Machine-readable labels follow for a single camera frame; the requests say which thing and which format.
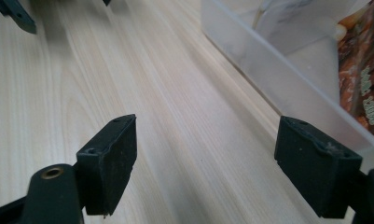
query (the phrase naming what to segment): transparent plastic bin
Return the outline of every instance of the transparent plastic bin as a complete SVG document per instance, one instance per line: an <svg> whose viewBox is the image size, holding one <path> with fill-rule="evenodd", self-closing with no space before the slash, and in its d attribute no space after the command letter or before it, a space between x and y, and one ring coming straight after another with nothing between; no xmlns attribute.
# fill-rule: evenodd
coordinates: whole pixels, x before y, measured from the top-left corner
<svg viewBox="0 0 374 224"><path fill-rule="evenodd" d="M323 34L281 53L252 29L260 3L201 0L202 30L283 115L308 121L374 161L374 136L339 106L336 40Z"/></svg>

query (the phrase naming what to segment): snack package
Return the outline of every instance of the snack package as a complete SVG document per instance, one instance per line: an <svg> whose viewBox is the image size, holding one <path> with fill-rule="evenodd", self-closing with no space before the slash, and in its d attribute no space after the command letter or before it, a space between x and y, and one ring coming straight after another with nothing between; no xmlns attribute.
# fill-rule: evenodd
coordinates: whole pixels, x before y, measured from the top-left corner
<svg viewBox="0 0 374 224"><path fill-rule="evenodd" d="M337 29L340 105L374 135L374 0Z"/></svg>

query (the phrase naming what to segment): clear plastic container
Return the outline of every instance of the clear plastic container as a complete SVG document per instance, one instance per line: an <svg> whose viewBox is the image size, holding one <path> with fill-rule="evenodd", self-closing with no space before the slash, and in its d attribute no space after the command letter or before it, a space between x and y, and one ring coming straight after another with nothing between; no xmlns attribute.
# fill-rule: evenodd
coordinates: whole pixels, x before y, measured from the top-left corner
<svg viewBox="0 0 374 224"><path fill-rule="evenodd" d="M292 1L277 2L271 7ZM315 20L309 32L304 25L294 26L293 32L308 33L298 41L292 41L296 35L288 39L271 35L270 39L270 20L252 29L261 4L255 0L201 0L201 25L283 115L306 120L350 149L372 157L374 136L339 106L337 43L329 34L355 1L339 3Z"/></svg>

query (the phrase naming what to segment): wooden table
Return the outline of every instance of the wooden table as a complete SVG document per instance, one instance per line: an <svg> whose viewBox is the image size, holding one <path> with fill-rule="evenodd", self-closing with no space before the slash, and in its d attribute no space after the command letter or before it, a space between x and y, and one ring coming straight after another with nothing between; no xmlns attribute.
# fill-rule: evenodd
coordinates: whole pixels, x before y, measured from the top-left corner
<svg viewBox="0 0 374 224"><path fill-rule="evenodd" d="M273 158L279 116L201 31L199 0L21 1L0 14L0 205L136 114L116 213L87 223L350 223L318 218Z"/></svg>

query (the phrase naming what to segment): black plastic bracket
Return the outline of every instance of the black plastic bracket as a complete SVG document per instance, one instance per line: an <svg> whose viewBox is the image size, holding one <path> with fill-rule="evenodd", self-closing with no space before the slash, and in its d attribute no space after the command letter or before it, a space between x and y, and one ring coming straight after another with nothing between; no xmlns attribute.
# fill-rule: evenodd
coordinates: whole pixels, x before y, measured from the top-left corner
<svg viewBox="0 0 374 224"><path fill-rule="evenodd" d="M76 156L36 172L26 197L0 207L0 224L83 223L88 215L112 215L137 159L136 117L111 120Z"/></svg>
<svg viewBox="0 0 374 224"><path fill-rule="evenodd" d="M359 171L362 157L311 124L281 117L274 159L318 217L374 223L374 169Z"/></svg>
<svg viewBox="0 0 374 224"><path fill-rule="evenodd" d="M108 6L111 0L103 0ZM0 0L0 12L3 16L10 16L14 22L24 31L36 34L35 21L24 10L18 0Z"/></svg>

